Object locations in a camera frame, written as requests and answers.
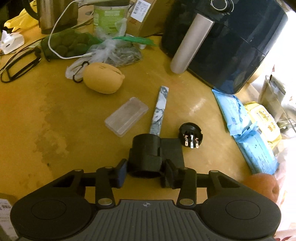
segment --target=metal kettle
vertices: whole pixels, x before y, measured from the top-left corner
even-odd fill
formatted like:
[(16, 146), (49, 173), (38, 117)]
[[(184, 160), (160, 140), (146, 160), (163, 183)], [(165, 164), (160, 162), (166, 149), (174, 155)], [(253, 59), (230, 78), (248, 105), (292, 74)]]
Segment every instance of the metal kettle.
[[(37, 12), (30, 6), (30, 0), (22, 0), (27, 13), (39, 21), (42, 34), (50, 34), (62, 12), (73, 0), (37, 0)], [(73, 3), (55, 28), (55, 32), (71, 28), (77, 24), (78, 3)]]

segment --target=marble-patterned strip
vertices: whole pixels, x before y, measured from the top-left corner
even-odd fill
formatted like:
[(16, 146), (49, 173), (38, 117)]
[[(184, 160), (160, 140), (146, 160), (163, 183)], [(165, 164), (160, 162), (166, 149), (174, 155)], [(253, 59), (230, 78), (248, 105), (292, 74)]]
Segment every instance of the marble-patterned strip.
[(158, 136), (160, 134), (167, 97), (168, 97), (168, 87), (161, 86), (154, 115), (152, 118), (152, 123), (150, 127), (150, 132), (149, 132), (150, 134), (154, 134)]

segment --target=black air fryer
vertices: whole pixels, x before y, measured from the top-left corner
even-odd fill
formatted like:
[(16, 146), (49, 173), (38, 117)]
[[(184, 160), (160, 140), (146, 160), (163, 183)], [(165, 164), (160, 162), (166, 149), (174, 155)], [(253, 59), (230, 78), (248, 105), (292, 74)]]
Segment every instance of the black air fryer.
[(275, 0), (176, 0), (161, 47), (174, 57), (173, 72), (188, 68), (212, 88), (235, 94), (287, 20)]

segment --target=transparent plastic box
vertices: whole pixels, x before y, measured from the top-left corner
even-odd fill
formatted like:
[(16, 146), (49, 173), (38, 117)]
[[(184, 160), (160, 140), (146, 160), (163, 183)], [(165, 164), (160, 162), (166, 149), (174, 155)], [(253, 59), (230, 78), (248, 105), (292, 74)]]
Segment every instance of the transparent plastic box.
[(132, 97), (106, 120), (106, 126), (117, 136), (124, 134), (148, 111), (148, 106)]

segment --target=white cable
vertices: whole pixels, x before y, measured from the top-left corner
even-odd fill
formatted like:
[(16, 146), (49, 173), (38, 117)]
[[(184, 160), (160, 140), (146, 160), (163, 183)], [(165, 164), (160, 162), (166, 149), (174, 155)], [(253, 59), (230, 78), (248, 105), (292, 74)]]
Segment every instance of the white cable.
[(49, 35), (49, 39), (48, 39), (48, 47), (49, 47), (49, 49), (50, 49), (53, 53), (55, 53), (59, 58), (62, 58), (62, 59), (80, 58), (80, 57), (87, 57), (87, 56), (91, 56), (91, 55), (92, 55), (92, 53), (86, 53), (86, 54), (84, 54), (84, 55), (79, 55), (79, 56), (73, 56), (73, 57), (65, 58), (65, 57), (62, 57), (61, 55), (59, 55), (59, 54), (58, 54), (56, 51), (54, 51), (54, 50), (52, 49), (52, 47), (50, 46), (50, 40), (51, 40), (51, 38), (52, 38), (52, 34), (53, 34), (53, 32), (54, 32), (54, 29), (56, 28), (58, 22), (61, 20), (62, 16), (63, 16), (64, 13), (67, 11), (67, 9), (70, 7), (70, 5), (71, 5), (72, 3), (75, 3), (75, 2), (81, 2), (81, 0), (74, 0), (74, 1), (72, 1), (72, 2), (69, 3), (69, 5), (65, 8), (65, 10), (62, 12), (61, 16), (60, 16), (60, 17), (58, 18), (58, 20), (56, 21), (56, 23), (55, 23), (55, 25), (54, 25), (54, 27), (53, 27), (53, 29), (52, 29), (50, 35)]

